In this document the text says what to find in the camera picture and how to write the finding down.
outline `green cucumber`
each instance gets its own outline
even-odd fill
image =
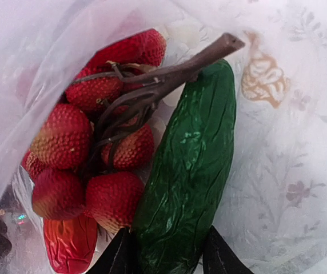
[[[135,214],[139,273],[193,273],[233,157],[236,95],[225,60],[187,83]]]

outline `twig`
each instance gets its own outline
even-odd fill
[[[227,33],[220,36],[207,48],[180,65],[159,68],[145,74],[131,76],[131,74],[122,71],[125,68],[124,66],[110,62],[114,72],[102,72],[74,81],[73,84],[81,83],[108,75],[116,76],[124,83],[144,85],[119,97],[100,116],[95,125],[94,133],[95,139],[98,142],[91,150],[86,168],[94,160],[101,147],[113,141],[113,146],[109,154],[109,164],[112,164],[114,152],[118,146],[117,141],[139,130],[150,119],[161,99],[185,82],[195,81],[197,75],[204,67],[243,48],[244,45],[241,40]],[[129,108],[116,120],[110,122],[109,118],[114,110],[120,106],[129,106]],[[136,119],[135,123],[127,126],[127,122],[133,118]]]

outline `orange print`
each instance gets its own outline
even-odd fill
[[[290,80],[278,67],[274,57],[259,49],[260,40],[255,33],[245,32],[251,42],[250,62],[242,76],[242,94],[251,101],[267,101],[279,107],[288,91]]]

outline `white plastic bag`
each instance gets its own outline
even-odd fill
[[[254,273],[327,274],[327,0],[0,0],[0,198],[94,52],[150,27],[169,38],[165,65],[225,31],[247,43],[229,57],[236,147],[214,225]],[[158,132],[179,94],[156,112]]]

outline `printed flower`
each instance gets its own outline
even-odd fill
[[[294,92],[294,98],[290,101],[291,104],[299,109],[300,111],[305,111],[307,104],[311,101],[311,97],[308,95],[303,96],[300,90]]]
[[[279,107],[290,86],[290,79],[284,75],[277,60],[263,53],[256,33],[245,32],[250,47],[250,61],[244,69],[241,81],[243,96],[251,101],[267,101],[274,108]]]
[[[314,184],[312,180],[310,186],[307,188],[305,187],[302,181],[298,181],[296,184],[290,184],[288,186],[288,192],[285,195],[287,200],[289,200],[290,202],[289,206],[299,208],[303,198],[308,198],[309,196],[317,198],[318,196],[311,192],[311,190],[314,189],[315,187],[326,187],[326,184],[324,183]]]
[[[290,201],[290,206],[300,207],[303,198],[308,198],[311,193],[311,188],[306,188],[302,181],[288,186],[288,192],[285,195],[287,200]]]

